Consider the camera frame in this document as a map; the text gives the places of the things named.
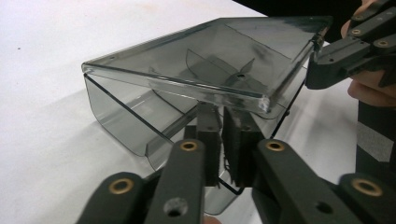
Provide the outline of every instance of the transparent plastic box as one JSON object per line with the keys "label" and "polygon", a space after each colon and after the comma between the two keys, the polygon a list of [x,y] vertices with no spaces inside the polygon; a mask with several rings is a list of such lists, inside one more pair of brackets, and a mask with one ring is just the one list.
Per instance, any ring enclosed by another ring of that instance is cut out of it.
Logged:
{"label": "transparent plastic box", "polygon": [[[92,112],[153,169],[166,163],[199,101],[251,112],[273,136],[304,83],[328,17],[224,18],[85,62]],[[231,186],[229,175],[220,178]],[[205,210],[220,213],[240,189],[206,188]]]}

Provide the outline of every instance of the clear hinged lid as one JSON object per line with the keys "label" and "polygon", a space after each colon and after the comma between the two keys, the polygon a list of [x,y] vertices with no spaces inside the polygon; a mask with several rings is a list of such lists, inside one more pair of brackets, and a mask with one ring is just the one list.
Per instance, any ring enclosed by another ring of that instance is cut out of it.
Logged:
{"label": "clear hinged lid", "polygon": [[87,75],[232,106],[275,118],[327,17],[230,18],[206,22],[86,62]]}

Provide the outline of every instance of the screw hole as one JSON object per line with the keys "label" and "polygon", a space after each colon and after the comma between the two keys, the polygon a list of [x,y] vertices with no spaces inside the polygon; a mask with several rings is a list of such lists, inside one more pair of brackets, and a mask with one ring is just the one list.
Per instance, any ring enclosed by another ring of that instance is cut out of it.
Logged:
{"label": "screw hole", "polygon": [[278,142],[268,142],[265,146],[273,151],[283,151],[285,149],[285,147]]}
{"label": "screw hole", "polygon": [[323,203],[323,202],[318,202],[317,205],[316,205],[316,208],[320,212],[325,213],[325,214],[331,214],[332,213],[332,208],[328,204]]}
{"label": "screw hole", "polygon": [[381,47],[385,47],[385,46],[388,45],[388,42],[385,41],[385,40],[382,40],[382,41],[379,41],[379,42],[378,42],[378,45],[381,46]]}
{"label": "screw hole", "polygon": [[352,187],[355,190],[359,191],[360,193],[369,196],[379,197],[382,195],[382,189],[376,183],[366,179],[361,179],[361,178],[353,179]]}
{"label": "screw hole", "polygon": [[163,205],[163,211],[169,217],[181,217],[187,213],[187,201],[182,198],[173,198]]}
{"label": "screw hole", "polygon": [[185,151],[194,151],[198,148],[197,144],[194,142],[184,142],[180,145],[180,148]]}
{"label": "screw hole", "polygon": [[131,179],[123,178],[113,181],[108,189],[113,194],[123,194],[134,187],[134,182]]}

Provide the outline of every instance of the white tabletop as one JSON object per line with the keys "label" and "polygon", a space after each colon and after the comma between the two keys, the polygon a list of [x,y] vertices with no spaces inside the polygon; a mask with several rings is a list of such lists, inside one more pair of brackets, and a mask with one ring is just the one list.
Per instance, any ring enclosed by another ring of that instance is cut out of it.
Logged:
{"label": "white tabletop", "polygon": [[[2,1],[0,223],[74,223],[108,176],[152,172],[96,121],[83,62],[219,17],[255,16],[229,0]],[[333,182],[355,164],[357,102],[346,89],[303,89],[277,135]],[[249,190],[219,218],[260,223]]]}

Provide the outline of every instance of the finger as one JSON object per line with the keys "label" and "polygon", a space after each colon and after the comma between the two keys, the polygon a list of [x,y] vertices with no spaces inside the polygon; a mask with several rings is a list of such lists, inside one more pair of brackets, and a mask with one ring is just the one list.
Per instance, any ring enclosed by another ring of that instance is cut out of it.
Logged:
{"label": "finger", "polygon": [[378,83],[384,75],[384,71],[369,72],[362,71],[359,74],[352,76],[353,80],[358,81],[364,86],[370,87],[371,89],[385,93],[386,95],[396,98],[396,84],[387,87],[378,87]]}
{"label": "finger", "polygon": [[221,224],[221,222],[215,217],[204,216],[204,224]]}
{"label": "finger", "polygon": [[342,27],[341,27],[341,36],[344,38],[347,36],[347,29],[349,28],[350,21],[347,21]]}
{"label": "finger", "polygon": [[[358,15],[362,13],[364,10],[367,9],[373,2],[376,2],[377,0],[362,0],[361,1],[361,6],[358,7],[358,9],[355,11],[353,15]],[[346,37],[347,36],[347,29],[349,27],[350,21],[347,21],[342,27],[341,27],[341,37]]]}
{"label": "finger", "polygon": [[367,105],[390,107],[396,106],[396,98],[390,97],[383,92],[364,86],[356,80],[352,80],[347,92],[351,97],[358,99]]}

